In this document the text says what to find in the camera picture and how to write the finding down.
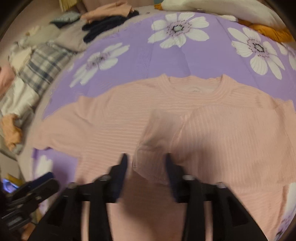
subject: screw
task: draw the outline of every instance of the screw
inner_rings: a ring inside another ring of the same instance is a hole
[[[195,178],[194,178],[194,176],[192,176],[192,175],[184,175],[184,176],[183,176],[183,179],[186,180],[186,181],[192,181],[192,180],[194,180]]]

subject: white flower print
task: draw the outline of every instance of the white flower print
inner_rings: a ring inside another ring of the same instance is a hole
[[[289,45],[285,43],[282,43],[282,44],[276,43],[276,44],[279,47],[279,51],[283,55],[289,54],[289,62],[291,64],[291,67],[293,70],[296,70],[296,55],[295,55],[294,49],[292,49]]]
[[[253,53],[255,56],[251,58],[250,64],[252,69],[259,75],[265,75],[268,71],[267,64],[279,80],[282,79],[281,70],[285,70],[281,60],[277,57],[277,53],[268,41],[261,43],[259,34],[249,28],[244,27],[243,32],[228,28],[230,34],[238,41],[232,41],[231,44],[236,48],[237,53],[242,57],[249,57]]]
[[[48,172],[52,172],[53,162],[51,159],[48,159],[46,155],[42,155],[38,159],[38,165],[35,171],[35,178],[39,178]]]
[[[123,47],[122,43],[111,45],[105,48],[101,53],[97,52],[91,55],[87,63],[81,66],[74,74],[74,80],[70,87],[74,87],[78,82],[85,85],[95,75],[98,70],[107,70],[112,68],[118,62],[118,56],[122,55],[129,49],[129,45]]]
[[[165,16],[166,20],[154,21],[151,28],[157,32],[151,35],[148,43],[155,43],[168,38],[160,44],[161,48],[167,49],[174,45],[183,46],[186,43],[186,37],[195,41],[208,40],[209,35],[198,28],[208,27],[209,22],[206,21],[205,17],[193,18],[189,21],[193,16],[193,12],[183,12],[179,16],[176,13],[171,13]]]

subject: white cloth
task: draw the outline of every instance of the white cloth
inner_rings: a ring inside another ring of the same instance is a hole
[[[202,9],[219,15],[233,15],[242,20],[275,29],[285,28],[284,22],[277,13],[257,0],[164,0],[161,6],[167,11]]]
[[[9,63],[10,66],[15,70],[16,74],[19,73],[23,69],[25,64],[29,62],[32,52],[32,48],[28,47],[10,56]]]
[[[38,100],[39,95],[21,78],[16,77],[0,101],[2,115],[13,113],[22,117],[27,109],[34,106]]]
[[[45,27],[42,27],[34,35],[29,36],[22,44],[22,47],[33,47],[35,45],[48,42],[49,40],[54,40],[60,35],[60,33],[61,30],[58,27],[56,27],[54,24],[49,24]]]

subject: pink cloth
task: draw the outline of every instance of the pink cloth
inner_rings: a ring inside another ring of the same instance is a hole
[[[181,239],[185,205],[174,203],[167,185],[155,183],[166,183],[162,156],[169,151],[201,181],[226,182],[272,240],[287,185],[296,181],[294,123],[291,102],[226,75],[161,75],[62,107],[43,121],[34,147],[78,157],[78,183],[92,182],[129,154],[133,170],[122,198],[108,206],[114,241]]]
[[[0,96],[4,95],[9,89],[14,78],[15,74],[10,65],[0,67]]]

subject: shirt sleeve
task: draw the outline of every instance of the shirt sleeve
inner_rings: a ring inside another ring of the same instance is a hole
[[[77,102],[57,110],[40,124],[33,147],[39,150],[53,148],[78,157],[92,129],[104,121],[112,93],[111,90],[96,98],[81,96]]]

